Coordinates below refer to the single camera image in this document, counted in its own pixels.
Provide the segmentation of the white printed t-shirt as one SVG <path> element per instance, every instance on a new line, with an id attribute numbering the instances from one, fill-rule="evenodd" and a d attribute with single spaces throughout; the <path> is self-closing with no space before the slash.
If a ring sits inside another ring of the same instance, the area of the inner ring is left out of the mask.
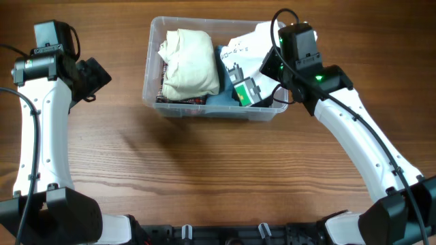
<path id="1" fill-rule="evenodd" d="M 262 62 L 273 47 L 270 31 L 277 32 L 277 22 L 260 22 L 255 30 L 232 38 L 221 50 L 221 60 L 236 91 L 240 107 L 253 107 L 269 97 L 279 83 L 260 73 Z M 278 102 L 292 105 L 292 101 Z"/>

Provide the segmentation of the black cloth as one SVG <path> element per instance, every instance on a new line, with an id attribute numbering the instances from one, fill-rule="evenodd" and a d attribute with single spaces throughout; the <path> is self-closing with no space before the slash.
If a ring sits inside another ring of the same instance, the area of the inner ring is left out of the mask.
<path id="1" fill-rule="evenodd" d="M 236 91 L 235 91 L 235 90 L 233 90 L 233 92 L 232 92 L 232 98 L 235 99 L 235 100 L 238 100 L 238 97 L 237 97 L 237 94 L 236 94 Z M 272 104 L 273 104 L 273 96 L 270 95 L 269 97 L 267 97 L 267 98 L 261 100 L 260 102 L 255 103 L 255 104 L 253 105 L 253 107 L 268 108 L 268 107 L 270 107 Z"/>

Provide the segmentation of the blue denim jeans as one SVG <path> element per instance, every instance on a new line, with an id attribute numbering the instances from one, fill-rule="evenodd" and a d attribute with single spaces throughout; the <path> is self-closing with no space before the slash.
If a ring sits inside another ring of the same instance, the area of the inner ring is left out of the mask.
<path id="1" fill-rule="evenodd" d="M 223 46 L 215 47 L 215 60 L 220 84 L 219 93 L 217 95 L 208 95 L 206 105 L 239 106 L 239 100 L 232 97 L 234 86 L 220 57 L 222 48 Z"/>

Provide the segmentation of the red navy plaid shirt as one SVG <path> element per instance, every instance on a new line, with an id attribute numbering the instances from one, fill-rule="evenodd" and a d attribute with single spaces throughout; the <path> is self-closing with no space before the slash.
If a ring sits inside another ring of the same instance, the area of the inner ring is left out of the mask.
<path id="1" fill-rule="evenodd" d="M 179 104 L 193 104 L 193 105 L 205 105 L 206 104 L 206 95 L 200 96 L 200 97 L 192 97 L 192 98 L 188 98 L 188 99 L 182 99 L 182 100 L 171 100 L 168 99 L 167 97 L 165 97 L 163 95 L 163 83 L 164 83 L 164 78 L 165 78 L 165 74 L 167 71 L 167 67 L 168 64 L 163 62 L 162 65 L 162 73 L 161 73 L 161 82 L 160 82 L 160 88 L 157 92 L 156 95 L 156 102 L 157 103 L 179 103 Z"/>

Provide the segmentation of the cream cloth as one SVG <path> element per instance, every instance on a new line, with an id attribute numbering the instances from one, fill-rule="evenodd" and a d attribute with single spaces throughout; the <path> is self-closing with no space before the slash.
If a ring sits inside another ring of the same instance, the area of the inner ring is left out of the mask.
<path id="1" fill-rule="evenodd" d="M 208 33 L 189 29 L 168 31 L 158 54 L 167 64 L 161 85 L 164 97 L 180 101 L 219 93 L 215 50 Z"/>

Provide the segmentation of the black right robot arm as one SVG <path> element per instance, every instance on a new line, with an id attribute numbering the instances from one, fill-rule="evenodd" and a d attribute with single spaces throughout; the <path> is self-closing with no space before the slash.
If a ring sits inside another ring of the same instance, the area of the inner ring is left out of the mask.
<path id="1" fill-rule="evenodd" d="M 362 176 L 373 205 L 362 214 L 342 211 L 318 222 L 331 244 L 428 244 L 435 235 L 435 178 L 425 178 L 392 145 L 365 110 L 343 70 L 309 54 L 302 72 L 283 62 L 278 48 L 260 72 L 293 93 L 337 139 Z"/>

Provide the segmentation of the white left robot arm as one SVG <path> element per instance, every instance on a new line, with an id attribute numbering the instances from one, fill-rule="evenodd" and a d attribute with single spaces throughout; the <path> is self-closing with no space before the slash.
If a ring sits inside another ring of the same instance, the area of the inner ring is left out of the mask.
<path id="1" fill-rule="evenodd" d="M 103 214 L 75 190 L 67 153 L 68 116 L 92 101 L 111 77 L 95 60 L 62 52 L 17 59 L 13 93 L 20 99 L 20 163 L 11 199 L 1 202 L 1 224 L 17 244 L 133 244 L 135 221 Z"/>

